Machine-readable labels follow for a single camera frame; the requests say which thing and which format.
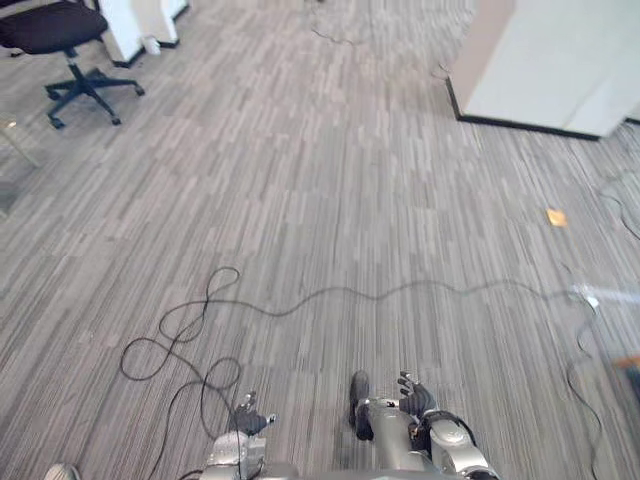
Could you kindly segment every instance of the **chair seat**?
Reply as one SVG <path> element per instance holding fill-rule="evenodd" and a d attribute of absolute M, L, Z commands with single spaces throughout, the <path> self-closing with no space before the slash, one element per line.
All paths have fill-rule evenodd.
<path fill-rule="evenodd" d="M 107 28 L 100 13 L 63 1 L 0 18 L 0 43 L 34 55 L 53 53 L 94 40 Z"/>

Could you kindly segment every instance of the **chair base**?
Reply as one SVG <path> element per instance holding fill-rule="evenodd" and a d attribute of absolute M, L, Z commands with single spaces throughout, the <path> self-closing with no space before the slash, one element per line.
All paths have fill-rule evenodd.
<path fill-rule="evenodd" d="M 116 115 L 109 104 L 105 102 L 100 95 L 98 95 L 98 92 L 96 90 L 98 88 L 131 85 L 135 88 L 138 96 L 142 96 L 145 93 L 144 89 L 135 80 L 109 78 L 97 68 L 94 68 L 89 73 L 84 75 L 80 71 L 78 66 L 72 61 L 69 62 L 69 68 L 71 69 L 71 72 L 75 77 L 74 80 L 52 83 L 44 87 L 47 91 L 47 95 L 49 95 L 49 98 L 56 101 L 56 104 L 53 106 L 53 108 L 51 108 L 49 112 L 47 112 L 47 116 L 49 117 L 51 125 L 53 125 L 56 129 L 64 127 L 64 123 L 56 116 L 56 114 L 74 98 L 82 94 L 89 95 L 96 102 L 98 102 L 98 105 L 105 109 L 111 116 L 112 124 L 120 125 L 120 123 L 122 122 L 120 121 L 118 115 Z"/>

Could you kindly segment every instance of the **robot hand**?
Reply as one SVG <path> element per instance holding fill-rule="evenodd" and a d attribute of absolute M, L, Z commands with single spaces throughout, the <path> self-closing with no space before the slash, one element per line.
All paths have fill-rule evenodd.
<path fill-rule="evenodd" d="M 399 407 L 401 411 L 422 418 L 429 410 L 438 408 L 436 399 L 429 390 L 424 388 L 419 381 L 414 381 L 408 372 L 400 372 L 398 384 L 403 387 L 400 389 L 400 393 L 405 396 L 405 398 L 400 399 Z"/>
<path fill-rule="evenodd" d="M 229 430 L 243 432 L 252 437 L 276 421 L 275 415 L 264 417 L 255 410 L 256 392 L 245 395 L 243 403 L 238 405 L 233 416 L 229 419 Z"/>

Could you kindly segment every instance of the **wire on floor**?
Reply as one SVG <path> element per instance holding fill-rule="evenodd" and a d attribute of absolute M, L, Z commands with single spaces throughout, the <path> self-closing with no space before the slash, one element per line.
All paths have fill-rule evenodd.
<path fill-rule="evenodd" d="M 371 30 L 371 35 L 373 35 L 373 23 L 371 20 L 371 0 L 369 1 L 369 26 L 372 29 Z M 315 4 L 320 4 L 320 5 L 316 5 L 316 6 L 309 6 L 309 3 L 315 3 Z M 311 32 L 313 32 L 315 35 L 317 35 L 320 38 L 323 38 L 325 40 L 329 40 L 331 43 L 335 44 L 335 45 L 349 45 L 351 47 L 357 47 L 359 45 L 362 45 L 365 43 L 364 39 L 360 39 L 360 40 L 352 40 L 346 37 L 335 37 L 333 35 L 330 35 L 328 33 L 322 32 L 320 31 L 320 28 L 318 26 L 318 17 L 319 17 L 319 9 L 320 8 L 326 8 L 326 1 L 318 1 L 318 0 L 302 0 L 302 5 L 303 5 L 303 13 L 306 17 L 306 20 L 308 22 L 308 28 Z"/>
<path fill-rule="evenodd" d="M 620 173 L 619 175 L 617 175 L 616 177 L 614 177 L 614 178 L 610 179 L 609 181 L 607 181 L 604 185 L 602 185 L 600 188 L 598 188 L 596 190 L 596 192 L 602 198 L 606 198 L 608 200 L 612 200 L 613 202 L 615 202 L 618 205 L 618 209 L 620 210 L 619 217 L 620 217 L 620 221 L 622 222 L 622 225 L 624 226 L 624 228 L 627 229 L 627 231 L 633 237 L 635 237 L 636 240 L 640 240 L 640 232 L 638 230 L 634 229 L 630 225 L 630 222 L 628 220 L 628 215 L 627 214 L 629 212 L 629 209 L 628 209 L 627 205 L 622 200 L 620 200 L 618 197 L 615 197 L 613 195 L 610 195 L 610 194 L 604 192 L 609 186 L 613 185 L 614 183 L 621 182 L 626 177 L 628 177 L 630 175 L 636 175 L 637 173 L 638 173 L 638 170 L 625 170 L 622 173 Z"/>
<path fill-rule="evenodd" d="M 220 287 L 211 290 L 211 285 L 213 283 L 213 281 L 219 277 L 221 274 L 223 273 L 232 273 L 233 274 L 233 279 L 223 283 Z M 388 297 L 390 297 L 391 295 L 394 295 L 398 292 L 401 292 L 403 290 L 407 290 L 407 289 L 413 289 L 413 288 L 417 288 L 417 287 L 429 287 L 429 288 L 442 288 L 450 293 L 456 294 L 458 296 L 461 297 L 467 297 L 488 289 L 493 289 L 493 288 L 497 288 L 497 287 L 513 287 L 515 289 L 517 289 L 518 291 L 523 291 L 523 292 L 527 292 L 537 298 L 540 298 L 541 300 L 544 300 L 545 302 L 548 302 L 552 299 L 555 298 L 561 298 L 561 297 L 566 297 L 568 295 L 573 295 L 575 294 L 575 292 L 573 291 L 568 291 L 568 290 L 562 290 L 562 291 L 557 291 L 557 292 L 553 292 L 553 293 L 543 293 L 541 291 L 536 290 L 535 288 L 525 284 L 525 283 L 521 283 L 515 280 L 511 280 L 511 279 L 499 279 L 499 280 L 494 280 L 494 281 L 490 281 L 490 282 L 485 282 L 481 285 L 475 286 L 475 287 L 471 287 L 471 288 L 465 288 L 465 289 L 460 289 L 457 288 L 453 285 L 450 285 L 448 283 L 445 282 L 441 282 L 438 280 L 431 280 L 431 279 L 427 279 L 427 280 L 418 280 L 418 281 L 413 281 L 413 282 L 409 282 L 409 283 L 405 283 L 402 284 L 398 287 L 392 288 L 390 290 L 387 290 L 386 292 L 380 294 L 380 295 L 371 295 L 371 294 L 367 294 L 358 290 L 355 290 L 353 288 L 350 287 L 343 287 L 343 286 L 334 286 L 334 287 L 327 287 L 327 288 L 323 288 L 320 290 L 317 290 L 313 293 L 311 293 L 310 295 L 307 295 L 306 297 L 304 297 L 302 300 L 300 300 L 298 303 L 294 304 L 292 307 L 282 310 L 282 311 L 269 311 L 266 310 L 264 308 L 258 307 L 252 303 L 249 303 L 247 301 L 244 300 L 228 300 L 228 299 L 222 299 L 222 298 L 214 298 L 214 296 L 216 294 L 219 294 L 221 292 L 223 292 L 224 290 L 229 289 L 230 287 L 232 287 L 233 285 L 237 284 L 239 282 L 241 278 L 241 274 L 240 271 L 237 270 L 234 267 L 229 267 L 229 266 L 224 266 L 224 267 L 220 267 L 217 268 L 216 270 L 213 271 L 213 273 L 210 275 L 209 280 L 207 281 L 207 287 L 206 287 L 206 291 L 205 291 L 205 298 L 203 300 L 192 300 L 192 301 L 188 301 L 182 304 L 179 304 L 169 310 L 167 310 L 164 315 L 162 315 L 162 317 L 160 318 L 160 321 L 158 323 L 158 332 L 159 334 L 164 337 L 164 339 L 166 339 L 169 342 L 169 346 L 164 345 L 162 342 L 154 339 L 154 338 L 150 338 L 150 337 L 137 337 L 135 339 L 133 339 L 131 342 L 129 342 L 127 344 L 127 346 L 124 348 L 121 357 L 120 357 L 120 372 L 129 380 L 132 381 L 136 381 L 136 382 L 144 382 L 144 381 L 148 381 L 151 380 L 152 378 L 154 378 L 156 375 L 158 375 L 162 369 L 165 367 L 165 365 L 167 364 L 167 362 L 169 361 L 170 358 L 175 358 L 177 360 L 179 360 L 180 362 L 184 363 L 194 374 L 195 379 L 194 380 L 190 380 L 188 382 L 185 382 L 182 386 L 180 386 L 178 388 L 178 390 L 176 391 L 176 393 L 173 395 L 170 403 L 169 403 L 169 408 L 167 411 L 167 415 L 165 417 L 165 422 L 164 422 L 164 433 L 163 433 L 163 438 L 162 438 L 162 443 L 160 446 L 160 450 L 158 452 L 158 455 L 156 457 L 155 463 L 153 465 L 153 468 L 151 469 L 151 473 L 148 476 L 148 479 L 151 479 L 153 477 L 153 475 L 156 473 L 156 471 L 158 470 L 158 467 L 160 465 L 160 461 L 162 460 L 162 457 L 164 455 L 164 452 L 166 450 L 167 447 L 167 440 L 168 440 L 168 435 L 169 435 L 169 425 L 170 425 L 170 420 L 171 420 L 171 415 L 173 412 L 173 408 L 176 404 L 176 400 L 178 399 L 178 397 L 180 396 L 180 394 L 184 391 L 186 391 L 187 389 L 190 389 L 192 387 L 199 387 L 200 388 L 200 399 L 199 399 L 199 411 L 200 411 L 200 424 L 203 428 L 203 430 L 205 431 L 207 437 L 209 437 L 209 439 L 211 440 L 215 440 L 217 438 L 217 435 L 214 434 L 214 432 L 212 432 L 209 429 L 209 426 L 207 425 L 205 416 L 204 416 L 204 405 L 205 405 L 205 393 L 207 391 L 212 391 L 214 392 L 217 397 L 220 399 L 220 401 L 222 401 L 225 410 L 227 411 L 227 413 L 230 416 L 230 419 L 235 423 L 236 426 L 236 431 L 237 431 L 237 422 L 235 419 L 235 412 L 231 406 L 231 403 L 229 402 L 229 400 L 227 399 L 226 395 L 228 394 L 229 391 L 231 391 L 232 389 L 234 390 L 233 392 L 233 396 L 235 396 L 235 394 L 237 393 L 237 387 L 238 387 L 238 382 L 240 380 L 240 377 L 242 375 L 242 365 L 240 364 L 240 362 L 238 361 L 238 359 L 233 358 L 233 357 L 222 357 L 219 358 L 218 360 L 216 360 L 215 362 L 213 362 L 209 368 L 207 369 L 206 373 L 203 375 L 197 368 L 197 366 L 190 362 L 189 360 L 187 360 L 185 357 L 183 357 L 182 355 L 176 353 L 175 348 L 178 345 L 184 345 L 184 344 L 188 344 L 192 341 L 194 341 L 196 338 L 198 338 L 198 336 L 200 335 L 200 333 L 202 332 L 203 328 L 204 328 L 204 324 L 206 321 L 206 313 L 209 309 L 210 305 L 214 305 L 214 304 L 218 304 L 218 305 L 230 305 L 230 306 L 238 306 L 238 307 L 243 307 L 243 308 L 247 308 L 249 310 L 253 310 L 255 312 L 258 312 L 262 315 L 271 317 L 271 318 L 283 318 L 286 316 L 289 316 L 291 314 L 293 314 L 294 312 L 296 312 L 297 310 L 299 310 L 301 307 L 303 307 L 305 304 L 309 303 L 311 300 L 323 296 L 323 295 L 327 295 L 330 293 L 342 293 L 342 294 L 346 294 L 346 295 L 350 295 L 353 297 L 357 297 L 357 298 L 363 298 L 365 300 L 368 301 L 372 301 L 372 302 L 380 302 Z M 166 329 L 166 322 L 169 319 L 169 317 L 175 313 L 178 312 L 184 308 L 190 307 L 190 306 L 194 306 L 194 305 L 200 305 L 202 307 L 202 310 L 200 312 L 200 314 L 193 319 L 191 322 L 189 322 L 184 328 L 180 329 L 178 331 L 178 333 L 176 335 L 172 335 L 170 334 L 167 329 Z M 588 359 L 591 359 L 591 355 L 587 352 L 587 350 L 584 348 L 584 346 L 582 345 L 581 342 L 581 338 L 584 335 L 584 333 L 591 327 L 592 323 L 593 323 L 594 319 L 591 319 L 587 322 L 585 322 L 585 324 L 579 329 L 578 334 L 576 336 L 576 342 L 578 344 L 579 349 L 583 352 L 584 355 L 586 355 L 588 357 Z M 125 367 L 126 364 L 126 358 L 127 355 L 129 354 L 129 352 L 131 351 L 131 348 L 134 347 L 135 345 L 138 345 L 140 343 L 148 343 L 151 344 L 152 346 L 156 346 L 158 348 L 160 348 L 161 350 L 164 351 L 164 358 L 161 361 L 160 365 L 152 370 L 149 374 L 147 375 L 142 375 L 142 376 L 136 376 L 132 373 L 129 373 Z M 600 417 L 598 416 L 597 412 L 587 403 L 587 401 L 585 400 L 585 398 L 578 392 L 577 388 L 575 387 L 574 383 L 573 383 L 573 373 L 576 371 L 576 368 L 578 366 L 579 363 L 581 363 L 581 361 L 584 360 L 574 360 L 572 361 L 566 368 L 565 371 L 565 376 L 566 376 L 566 381 L 567 384 L 569 386 L 569 388 L 571 389 L 571 391 L 573 392 L 573 394 L 578 398 L 578 400 L 580 401 L 580 403 L 587 408 L 592 415 L 594 416 L 594 418 L 596 419 L 599 428 L 598 428 L 598 435 L 596 438 L 596 441 L 591 441 L 590 440 L 590 445 L 591 445 L 591 471 L 594 477 L 594 480 L 598 480 L 596 474 L 595 474 L 595 461 L 596 461 L 596 454 L 597 454 L 597 447 L 598 444 L 600 442 L 600 439 L 602 437 L 602 422 L 600 421 Z M 226 383 L 223 384 L 215 384 L 210 380 L 210 377 L 213 375 L 213 373 L 216 371 L 216 369 L 220 368 L 221 366 L 229 366 L 232 367 L 233 370 L 233 375 L 231 380 L 228 380 Z M 238 451 L 240 451 L 240 439 L 239 439 L 239 434 L 238 434 Z M 187 477 L 190 477 L 191 475 L 200 473 L 201 470 L 192 470 L 184 475 L 182 475 L 180 477 L 179 480 L 185 480 Z"/>
<path fill-rule="evenodd" d="M 443 71 L 445 73 L 445 75 L 437 75 L 436 71 L 435 71 L 436 69 L 434 68 L 430 72 L 430 75 L 433 78 L 436 78 L 438 80 L 446 80 L 447 78 L 449 78 L 449 75 L 451 74 L 451 70 L 449 69 L 449 67 L 445 66 L 442 62 L 438 62 L 438 69 Z"/>

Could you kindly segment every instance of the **small orange object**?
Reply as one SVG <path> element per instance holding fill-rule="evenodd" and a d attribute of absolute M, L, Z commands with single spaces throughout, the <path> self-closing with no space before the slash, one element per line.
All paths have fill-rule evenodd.
<path fill-rule="evenodd" d="M 640 367 L 640 357 L 621 358 L 614 365 L 618 368 Z"/>
<path fill-rule="evenodd" d="M 547 208 L 547 218 L 549 218 L 549 223 L 554 227 L 567 226 L 567 216 L 564 214 L 562 210 L 554 210 L 552 208 Z"/>

